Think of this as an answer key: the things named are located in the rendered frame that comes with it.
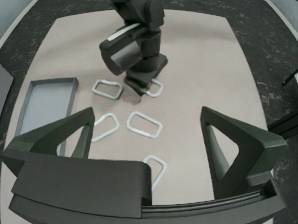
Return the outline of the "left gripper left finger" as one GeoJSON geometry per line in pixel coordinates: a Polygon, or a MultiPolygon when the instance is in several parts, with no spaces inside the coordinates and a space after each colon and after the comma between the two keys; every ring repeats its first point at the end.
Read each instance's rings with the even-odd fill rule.
{"type": "Polygon", "coordinates": [[[7,147],[57,155],[57,147],[83,126],[71,157],[88,158],[94,125],[93,107],[88,107],[68,117],[18,135],[10,141],[7,147]]]}

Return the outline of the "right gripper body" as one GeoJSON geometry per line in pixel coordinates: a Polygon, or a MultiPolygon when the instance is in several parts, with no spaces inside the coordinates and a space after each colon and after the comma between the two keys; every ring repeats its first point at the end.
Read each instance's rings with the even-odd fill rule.
{"type": "Polygon", "coordinates": [[[140,73],[129,68],[128,70],[126,70],[126,77],[124,78],[124,82],[136,89],[139,89],[142,84],[145,86],[149,86],[149,83],[153,79],[153,77],[158,77],[167,63],[167,56],[161,54],[160,51],[154,56],[142,56],[142,59],[140,60],[140,73]]]}

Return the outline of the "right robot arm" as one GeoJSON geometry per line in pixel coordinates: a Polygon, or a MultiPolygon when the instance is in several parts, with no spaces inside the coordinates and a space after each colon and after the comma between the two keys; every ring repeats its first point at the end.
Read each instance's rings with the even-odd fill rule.
{"type": "Polygon", "coordinates": [[[160,26],[164,25],[165,17],[162,1],[110,1],[125,25],[100,43],[101,57],[115,76],[121,75],[129,68],[140,73],[142,56],[154,56],[160,51],[160,26]]]}

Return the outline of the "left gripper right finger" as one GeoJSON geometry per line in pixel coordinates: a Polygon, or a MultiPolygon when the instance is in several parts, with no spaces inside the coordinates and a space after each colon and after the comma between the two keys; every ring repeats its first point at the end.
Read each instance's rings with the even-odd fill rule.
{"type": "Polygon", "coordinates": [[[201,110],[200,125],[214,200],[229,197],[245,178],[270,172],[288,149],[282,136],[206,106],[201,110]],[[238,154],[231,166],[218,144],[212,126],[238,146],[238,154]]]}

